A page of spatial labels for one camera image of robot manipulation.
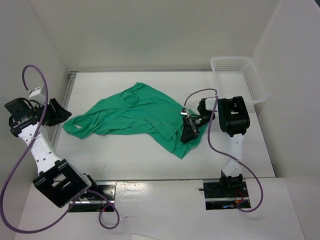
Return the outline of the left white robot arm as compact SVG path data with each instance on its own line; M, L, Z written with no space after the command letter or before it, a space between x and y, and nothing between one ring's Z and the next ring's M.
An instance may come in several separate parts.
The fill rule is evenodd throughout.
M6 103L5 108L10 113L11 133L27 145L33 142L30 151L38 176L32 182L38 191L59 208L81 193L88 200L99 195L100 188L91 178L84 177L53 150L44 127L63 123L72 115L55 98L49 100L48 106L32 106L30 101L19 97Z

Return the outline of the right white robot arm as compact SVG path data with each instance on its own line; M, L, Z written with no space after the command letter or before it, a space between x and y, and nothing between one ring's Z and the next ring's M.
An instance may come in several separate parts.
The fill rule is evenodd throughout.
M227 134L231 141L231 153L223 153L228 160L221 170L218 188L223 197L233 197L243 186L242 145L244 135L251 124L244 99L241 96L203 98L197 110L199 114L193 116L186 107L182 108L180 114L183 129L180 141L187 144L197 139L200 136L200 128L211 124L218 114L220 130Z

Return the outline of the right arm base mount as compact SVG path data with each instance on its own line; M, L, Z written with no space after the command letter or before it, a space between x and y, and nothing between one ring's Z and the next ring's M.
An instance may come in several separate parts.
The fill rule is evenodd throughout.
M204 180L198 191L204 194L206 210L236 209L238 205L243 209L251 208L247 184L242 175Z

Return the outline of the white plastic mesh basket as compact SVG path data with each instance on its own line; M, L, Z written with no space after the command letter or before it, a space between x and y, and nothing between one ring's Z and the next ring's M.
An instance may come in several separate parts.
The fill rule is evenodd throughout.
M222 56L210 60L213 78L220 98L241 96L246 104L255 105L267 100L258 70L249 57Z

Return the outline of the aluminium table edge rail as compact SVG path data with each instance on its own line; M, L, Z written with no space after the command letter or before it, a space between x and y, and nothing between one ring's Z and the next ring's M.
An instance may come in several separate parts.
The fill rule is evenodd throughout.
M78 73L78 71L71 71L70 74L69 74L66 90L65 90L64 97L63 97L63 100L62 100L62 103L61 103L61 106L64 109L68 108L68 104L69 104L69 101L70 101L70 97L71 97L71 94L72 94L72 90L73 90L73 86L74 86L74 82L75 82L77 73ZM61 134L61 131L62 131L62 127L63 127L62 123L59 123L58 125L55 126L54 134L53 134L52 141L51 141L54 149L57 148L59 137L60 137L60 134Z

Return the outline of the green tank top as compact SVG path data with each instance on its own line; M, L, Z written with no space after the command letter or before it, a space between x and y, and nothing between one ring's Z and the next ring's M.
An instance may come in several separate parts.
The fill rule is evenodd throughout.
M74 116L63 124L64 131L85 139L92 134L147 134L176 157L183 159L200 145L205 129L197 138L181 142L182 105L163 92L141 82L99 100L84 114Z

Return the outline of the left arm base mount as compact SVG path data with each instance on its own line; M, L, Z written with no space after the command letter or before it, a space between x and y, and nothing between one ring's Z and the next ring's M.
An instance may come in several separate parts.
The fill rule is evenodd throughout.
M107 198L112 204L115 203L116 186L115 181L97 181L98 190L101 195ZM108 205L107 201L96 194L89 194L89 198L81 197L70 209L70 213L99 213L104 208L104 212L113 212L114 209Z

